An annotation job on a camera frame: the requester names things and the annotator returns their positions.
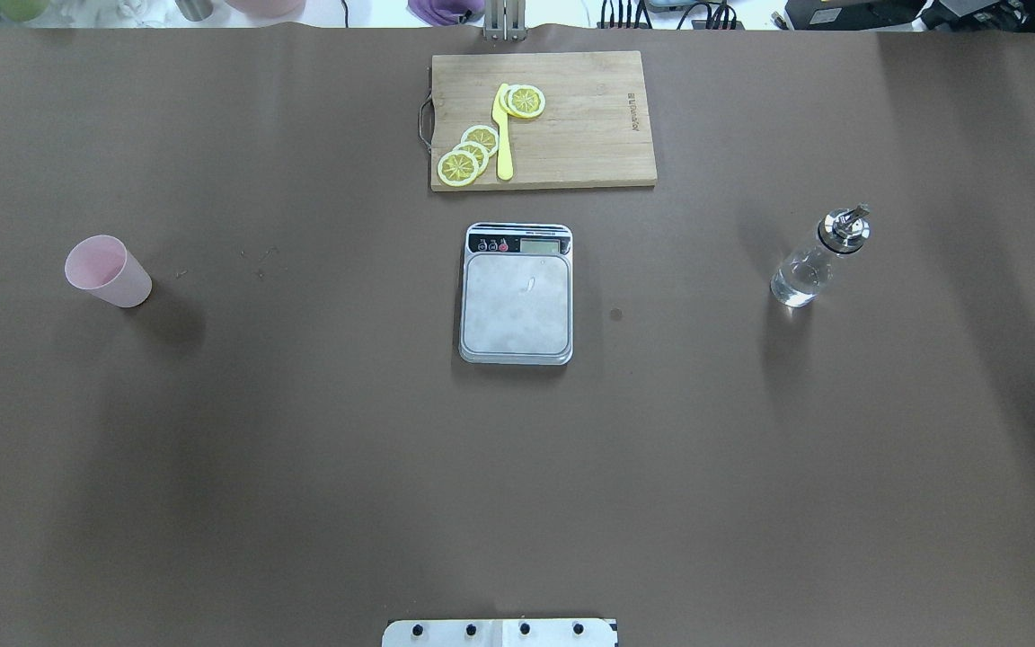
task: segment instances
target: kitchen scale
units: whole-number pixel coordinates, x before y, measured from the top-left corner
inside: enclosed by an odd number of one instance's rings
[[[457,350],[478,364],[564,364],[574,355],[574,234],[562,225],[466,230]]]

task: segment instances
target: wooden cutting board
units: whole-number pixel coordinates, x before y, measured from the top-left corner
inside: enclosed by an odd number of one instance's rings
[[[433,65],[435,192],[657,184],[641,52],[443,55]],[[498,180],[495,155],[473,184],[449,187],[437,176],[440,156],[469,126],[497,127],[490,113],[502,83],[545,93],[537,119],[509,118],[513,178]]]

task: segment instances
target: clear liquid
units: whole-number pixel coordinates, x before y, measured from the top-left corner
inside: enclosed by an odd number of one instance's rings
[[[833,278],[831,263],[836,256],[821,245],[794,251],[769,282],[773,297],[789,307],[809,303]]]

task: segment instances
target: yellow knife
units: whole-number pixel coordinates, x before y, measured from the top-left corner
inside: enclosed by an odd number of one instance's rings
[[[502,83],[494,95],[494,121],[498,122],[498,180],[509,180],[514,176],[514,159],[509,152],[509,113],[501,107],[506,90],[509,90],[509,85]]]

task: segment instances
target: cutting board handle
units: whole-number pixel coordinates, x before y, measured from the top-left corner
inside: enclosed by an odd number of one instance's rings
[[[428,85],[428,91],[425,94],[425,99],[422,101],[422,106],[418,107],[418,139],[422,140],[422,144],[425,145],[425,154],[433,155],[434,153],[434,127],[437,125],[437,113],[434,111],[434,69],[428,70],[431,73],[431,85]],[[425,107],[431,107],[431,126],[428,126],[428,136],[425,135]]]

